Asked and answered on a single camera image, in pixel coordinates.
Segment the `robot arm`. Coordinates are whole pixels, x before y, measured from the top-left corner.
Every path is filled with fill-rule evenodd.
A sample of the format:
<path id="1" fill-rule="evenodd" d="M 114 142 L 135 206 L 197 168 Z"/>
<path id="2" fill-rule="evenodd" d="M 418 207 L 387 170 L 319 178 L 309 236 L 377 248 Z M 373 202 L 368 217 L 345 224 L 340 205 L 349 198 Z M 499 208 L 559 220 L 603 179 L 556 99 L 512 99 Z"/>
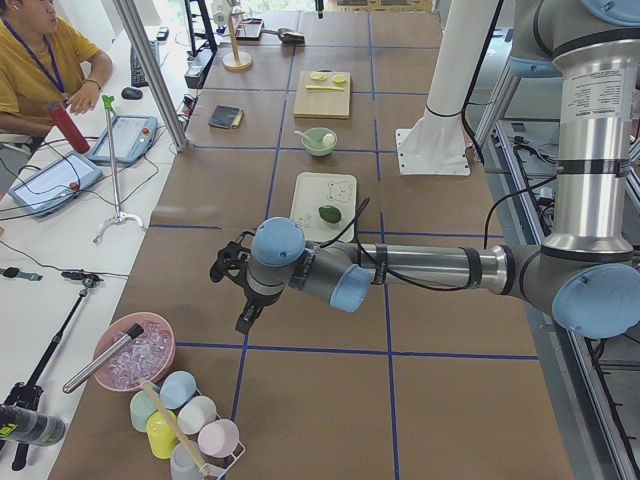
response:
<path id="1" fill-rule="evenodd" d="M 631 105 L 639 64 L 635 1 L 522 1 L 513 54 L 548 60 L 563 78 L 553 230 L 539 246 L 471 248 L 340 243 L 318 246 L 275 217 L 243 251 L 237 283 L 246 303 L 236 328 L 292 287 L 352 312 L 391 279 L 442 291 L 485 288 L 519 298 L 590 339 L 639 321 L 639 274 L 622 235 L 631 168 Z"/>

